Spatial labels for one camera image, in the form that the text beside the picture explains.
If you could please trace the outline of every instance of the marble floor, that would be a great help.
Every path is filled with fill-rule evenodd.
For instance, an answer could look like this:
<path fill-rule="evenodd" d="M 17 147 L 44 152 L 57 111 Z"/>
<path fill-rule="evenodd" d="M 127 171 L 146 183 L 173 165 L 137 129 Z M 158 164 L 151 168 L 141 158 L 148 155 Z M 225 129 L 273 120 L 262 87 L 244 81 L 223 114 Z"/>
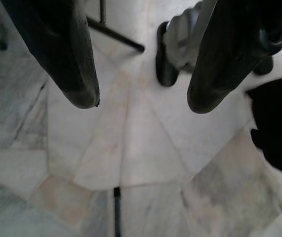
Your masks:
<path fill-rule="evenodd" d="M 101 104 L 75 108 L 30 55 L 0 3 L 0 237 L 282 237 L 282 173 L 254 147 L 244 92 L 282 77 L 252 73 L 211 113 L 187 105 L 190 76 L 155 76 L 156 29 L 196 0 L 108 0 L 107 24 L 143 54 L 90 31 Z M 98 0 L 86 0 L 98 18 Z"/>

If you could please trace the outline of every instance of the black shoe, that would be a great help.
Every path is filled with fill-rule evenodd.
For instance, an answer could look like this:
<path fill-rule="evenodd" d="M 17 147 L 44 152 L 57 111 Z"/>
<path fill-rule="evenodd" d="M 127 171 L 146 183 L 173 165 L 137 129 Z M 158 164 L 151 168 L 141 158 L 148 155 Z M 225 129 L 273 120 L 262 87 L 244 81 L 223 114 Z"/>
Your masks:
<path fill-rule="evenodd" d="M 264 59 L 256 68 L 253 69 L 253 72 L 256 75 L 263 76 L 270 73 L 274 67 L 273 57 L 270 56 L 267 59 Z"/>
<path fill-rule="evenodd" d="M 172 86 L 177 81 L 179 71 L 175 69 L 166 58 L 166 46 L 163 43 L 163 35 L 166 32 L 168 22 L 163 22 L 157 29 L 157 54 L 156 76 L 163 86 Z"/>

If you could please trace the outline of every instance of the shoe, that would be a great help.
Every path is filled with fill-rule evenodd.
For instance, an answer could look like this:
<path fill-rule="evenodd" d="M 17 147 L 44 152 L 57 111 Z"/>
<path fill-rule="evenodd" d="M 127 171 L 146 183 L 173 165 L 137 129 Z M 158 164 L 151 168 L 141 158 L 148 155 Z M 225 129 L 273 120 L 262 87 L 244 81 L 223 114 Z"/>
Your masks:
<path fill-rule="evenodd" d="M 272 56 L 269 56 L 267 59 L 264 59 L 256 68 L 253 69 L 253 72 L 258 76 L 263 76 L 270 73 L 274 67 L 274 60 Z"/>
<path fill-rule="evenodd" d="M 166 58 L 163 35 L 166 32 L 167 24 L 168 22 L 163 22 L 157 29 L 156 76 L 162 86 L 169 87 L 176 83 L 179 71 Z"/>

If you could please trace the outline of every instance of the gray pants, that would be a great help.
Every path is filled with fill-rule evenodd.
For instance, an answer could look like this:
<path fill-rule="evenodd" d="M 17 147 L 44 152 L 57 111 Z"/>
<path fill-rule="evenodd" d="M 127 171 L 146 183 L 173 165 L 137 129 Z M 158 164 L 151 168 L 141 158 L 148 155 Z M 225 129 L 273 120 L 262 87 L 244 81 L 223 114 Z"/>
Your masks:
<path fill-rule="evenodd" d="M 171 19 L 164 34 L 164 44 L 167 59 L 176 69 L 193 72 L 215 4 L 216 0 L 200 1 L 194 8 L 188 8 Z"/>

